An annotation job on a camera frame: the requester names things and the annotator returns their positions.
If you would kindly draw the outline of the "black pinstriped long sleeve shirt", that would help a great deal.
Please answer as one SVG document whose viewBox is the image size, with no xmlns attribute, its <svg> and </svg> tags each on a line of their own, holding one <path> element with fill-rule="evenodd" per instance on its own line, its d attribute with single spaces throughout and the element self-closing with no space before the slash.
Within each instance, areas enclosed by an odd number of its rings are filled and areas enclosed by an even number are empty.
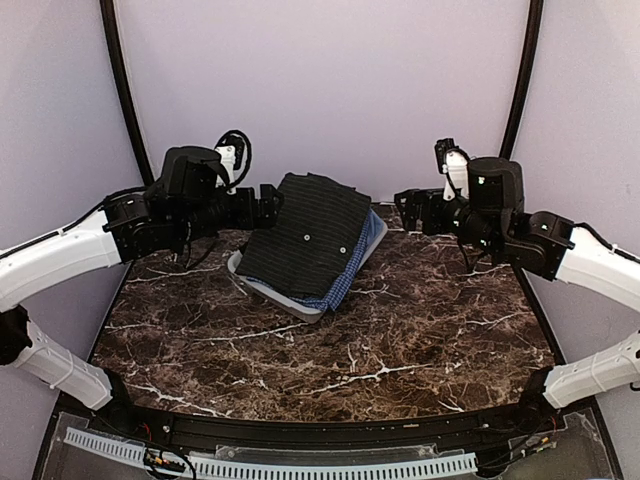
<svg viewBox="0 0 640 480">
<path fill-rule="evenodd" d="M 282 295 L 322 298 L 354 255 L 371 197 L 328 177 L 285 175 L 276 224 L 251 234 L 236 273 Z"/>
</svg>

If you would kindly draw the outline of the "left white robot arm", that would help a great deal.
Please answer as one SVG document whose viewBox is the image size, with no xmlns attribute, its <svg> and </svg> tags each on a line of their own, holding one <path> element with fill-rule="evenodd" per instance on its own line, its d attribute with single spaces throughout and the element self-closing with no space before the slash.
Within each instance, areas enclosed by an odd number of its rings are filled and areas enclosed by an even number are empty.
<svg viewBox="0 0 640 480">
<path fill-rule="evenodd" d="M 87 272 L 127 264 L 161 250 L 181 254 L 221 230 L 274 226 L 283 195 L 272 185 L 240 183 L 249 145 L 173 147 L 148 187 L 107 196 L 80 219 L 1 253 L 1 363 L 36 376 L 92 411 L 120 436 L 141 427 L 117 375 L 80 359 L 46 335 L 24 300 Z"/>
</svg>

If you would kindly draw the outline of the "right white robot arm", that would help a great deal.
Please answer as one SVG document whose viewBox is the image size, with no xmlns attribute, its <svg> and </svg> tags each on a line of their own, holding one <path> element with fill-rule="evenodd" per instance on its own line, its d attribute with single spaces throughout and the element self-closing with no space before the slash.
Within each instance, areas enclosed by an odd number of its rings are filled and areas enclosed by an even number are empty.
<svg viewBox="0 0 640 480">
<path fill-rule="evenodd" d="M 507 263 L 549 281 L 595 291 L 633 310 L 639 308 L 639 259 L 606 242 L 593 227 L 549 211 L 524 210 L 521 166 L 503 158 L 468 160 L 446 153 L 439 162 L 442 189 L 409 189 L 394 203 L 407 230 L 451 234 L 495 264 Z M 510 424 L 534 432 L 549 411 L 639 382 L 639 335 L 586 358 L 534 372 Z"/>
</svg>

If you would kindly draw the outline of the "white perforated plastic basket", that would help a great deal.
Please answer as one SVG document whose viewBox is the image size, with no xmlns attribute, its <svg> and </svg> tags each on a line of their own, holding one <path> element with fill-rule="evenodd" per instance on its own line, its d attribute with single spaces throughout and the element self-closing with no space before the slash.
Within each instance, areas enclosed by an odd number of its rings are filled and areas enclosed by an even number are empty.
<svg viewBox="0 0 640 480">
<path fill-rule="evenodd" d="M 227 268 L 232 276 L 236 280 L 240 281 L 248 291 L 261 296 L 262 298 L 272 302 L 274 305 L 282 308 L 284 311 L 309 324 L 316 323 L 324 315 L 326 311 L 321 312 L 315 309 L 305 308 L 293 302 L 291 297 L 286 297 L 256 277 L 247 277 L 237 274 L 236 270 L 242 260 L 242 257 L 243 255 L 240 250 L 234 251 L 227 261 Z"/>
</svg>

